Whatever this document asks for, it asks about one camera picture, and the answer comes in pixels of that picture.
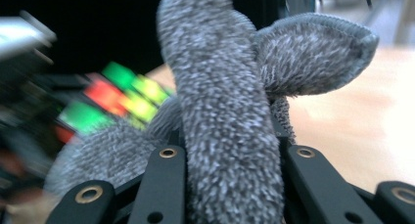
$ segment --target brass screw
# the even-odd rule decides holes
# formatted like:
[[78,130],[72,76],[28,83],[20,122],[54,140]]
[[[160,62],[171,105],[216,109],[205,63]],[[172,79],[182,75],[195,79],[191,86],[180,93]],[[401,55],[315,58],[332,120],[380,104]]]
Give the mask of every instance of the brass screw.
[[163,149],[160,152],[160,157],[164,158],[170,158],[170,157],[176,157],[177,151],[174,149]]
[[76,194],[75,200],[78,203],[90,203],[102,196],[104,190],[101,186],[89,186],[83,188]]
[[415,192],[406,188],[392,188],[393,195],[403,202],[415,205]]
[[300,148],[297,150],[297,154],[300,155],[300,157],[306,157],[311,158],[315,157],[315,152],[310,149]]

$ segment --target rubik's cube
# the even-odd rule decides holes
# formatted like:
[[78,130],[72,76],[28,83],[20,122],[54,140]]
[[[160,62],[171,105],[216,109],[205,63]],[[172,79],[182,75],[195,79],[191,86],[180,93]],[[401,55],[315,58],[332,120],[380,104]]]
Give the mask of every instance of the rubik's cube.
[[108,127],[114,123],[111,114],[125,117],[133,126],[144,129],[172,93],[127,67],[109,63],[84,90],[88,101],[73,101],[58,116],[58,135],[67,142],[75,132],[89,134]]

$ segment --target black metal bracket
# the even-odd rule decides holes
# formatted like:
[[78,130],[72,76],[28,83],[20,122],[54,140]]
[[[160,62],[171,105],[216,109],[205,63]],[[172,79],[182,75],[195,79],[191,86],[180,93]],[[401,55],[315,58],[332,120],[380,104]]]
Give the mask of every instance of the black metal bracket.
[[[415,223],[414,186],[384,182],[375,195],[354,187],[320,152],[291,145],[282,126],[276,120],[273,124],[280,140],[287,224]],[[103,181],[73,188],[47,223],[185,223],[183,136],[182,130],[173,131],[169,143],[177,146],[156,149],[146,172],[115,191]],[[91,203],[76,200],[77,196],[96,196],[97,191],[87,190],[94,186],[103,188],[102,197]]]

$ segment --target black background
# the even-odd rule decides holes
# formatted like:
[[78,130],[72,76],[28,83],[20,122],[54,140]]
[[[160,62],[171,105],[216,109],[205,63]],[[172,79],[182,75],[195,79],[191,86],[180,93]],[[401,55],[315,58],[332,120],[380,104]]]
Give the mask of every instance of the black background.
[[[25,10],[58,36],[50,72],[86,73],[110,61],[146,73],[163,63],[156,36],[161,0],[0,0],[0,16]],[[257,28],[278,19],[277,0],[233,0]]]

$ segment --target table surface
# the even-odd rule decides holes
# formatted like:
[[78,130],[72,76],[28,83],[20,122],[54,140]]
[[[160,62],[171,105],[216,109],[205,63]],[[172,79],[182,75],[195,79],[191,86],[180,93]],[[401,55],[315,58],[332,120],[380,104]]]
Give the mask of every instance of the table surface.
[[[147,74],[174,88],[171,70]],[[379,48],[349,85],[289,99],[299,145],[322,152],[342,176],[369,192],[379,182],[415,185],[415,49]]]

